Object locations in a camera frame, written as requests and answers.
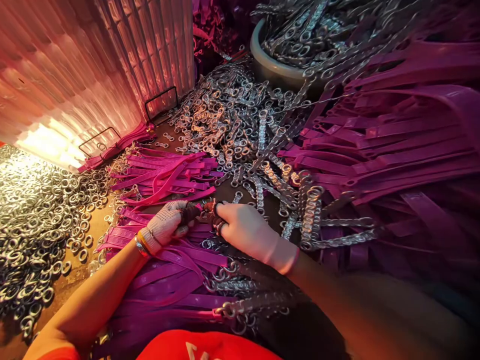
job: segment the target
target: bracelet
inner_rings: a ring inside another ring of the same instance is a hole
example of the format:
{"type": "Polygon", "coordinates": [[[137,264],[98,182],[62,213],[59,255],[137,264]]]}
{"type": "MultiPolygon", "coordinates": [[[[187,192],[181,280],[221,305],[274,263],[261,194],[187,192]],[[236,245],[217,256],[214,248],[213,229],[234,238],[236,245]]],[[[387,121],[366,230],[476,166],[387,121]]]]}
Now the bracelet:
{"type": "Polygon", "coordinates": [[[152,256],[151,256],[150,253],[147,251],[146,246],[143,244],[143,242],[142,242],[142,240],[140,239],[140,237],[139,237],[138,235],[135,235],[135,237],[133,238],[133,240],[135,241],[135,243],[136,243],[136,248],[138,249],[138,251],[140,252],[140,254],[141,254],[144,258],[150,259],[152,256]]]}

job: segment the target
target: silver bracelet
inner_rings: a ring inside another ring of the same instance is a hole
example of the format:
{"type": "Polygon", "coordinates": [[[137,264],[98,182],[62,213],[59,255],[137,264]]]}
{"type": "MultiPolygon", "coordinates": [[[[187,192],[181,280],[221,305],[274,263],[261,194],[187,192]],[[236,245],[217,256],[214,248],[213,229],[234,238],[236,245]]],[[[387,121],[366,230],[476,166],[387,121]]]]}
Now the silver bracelet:
{"type": "Polygon", "coordinates": [[[140,240],[138,239],[137,235],[135,235],[135,237],[133,238],[133,240],[135,241],[136,248],[138,249],[138,251],[140,252],[140,254],[141,254],[144,258],[150,259],[152,256],[149,254],[149,252],[147,251],[147,249],[145,249],[144,245],[140,242],[140,240]]]}

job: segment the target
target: sleeve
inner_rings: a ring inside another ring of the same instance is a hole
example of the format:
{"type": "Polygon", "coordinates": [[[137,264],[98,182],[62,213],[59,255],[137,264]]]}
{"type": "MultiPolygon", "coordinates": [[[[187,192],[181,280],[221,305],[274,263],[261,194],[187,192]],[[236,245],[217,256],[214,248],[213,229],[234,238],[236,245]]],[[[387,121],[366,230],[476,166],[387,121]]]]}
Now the sleeve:
{"type": "Polygon", "coordinates": [[[223,332],[169,330],[154,338],[137,360],[282,360],[273,352],[243,337],[223,332]]]}
{"type": "Polygon", "coordinates": [[[59,347],[47,352],[38,360],[80,360],[80,355],[74,347],[59,347]]]}

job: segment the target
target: corrugated plastic sheet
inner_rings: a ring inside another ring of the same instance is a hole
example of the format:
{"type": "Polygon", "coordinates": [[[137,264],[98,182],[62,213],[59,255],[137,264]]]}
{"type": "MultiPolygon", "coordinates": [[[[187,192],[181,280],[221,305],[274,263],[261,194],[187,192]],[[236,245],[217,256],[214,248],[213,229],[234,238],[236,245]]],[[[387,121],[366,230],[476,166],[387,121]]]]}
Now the corrugated plastic sheet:
{"type": "MultiPolygon", "coordinates": [[[[191,0],[95,0],[142,109],[144,103],[175,86],[182,97],[194,86],[191,0]]],[[[149,103],[157,113],[175,105],[169,91],[149,103]]]]}
{"type": "Polygon", "coordinates": [[[191,6],[0,0],[0,141],[70,170],[98,133],[108,129],[81,149],[97,156],[112,146],[113,129],[122,137],[145,121],[147,99],[193,87],[191,6]]]}

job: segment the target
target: white work glove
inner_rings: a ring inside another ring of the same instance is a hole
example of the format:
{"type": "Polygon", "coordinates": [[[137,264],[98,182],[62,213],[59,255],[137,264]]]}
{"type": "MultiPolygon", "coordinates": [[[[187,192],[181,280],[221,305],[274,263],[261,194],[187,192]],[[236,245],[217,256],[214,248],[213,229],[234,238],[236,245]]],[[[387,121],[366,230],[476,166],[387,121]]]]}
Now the white work glove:
{"type": "Polygon", "coordinates": [[[179,226],[182,222],[182,215],[179,209],[185,209],[194,205],[187,200],[167,202],[148,222],[146,227],[138,232],[139,239],[145,245],[150,255],[158,253],[172,239],[178,239],[187,234],[189,226],[193,226],[194,221],[190,221],[188,225],[179,226]]]}
{"type": "Polygon", "coordinates": [[[234,247],[283,275],[294,266],[299,248],[280,237],[255,208],[219,203],[216,213],[227,222],[220,229],[221,236],[234,247]]]}

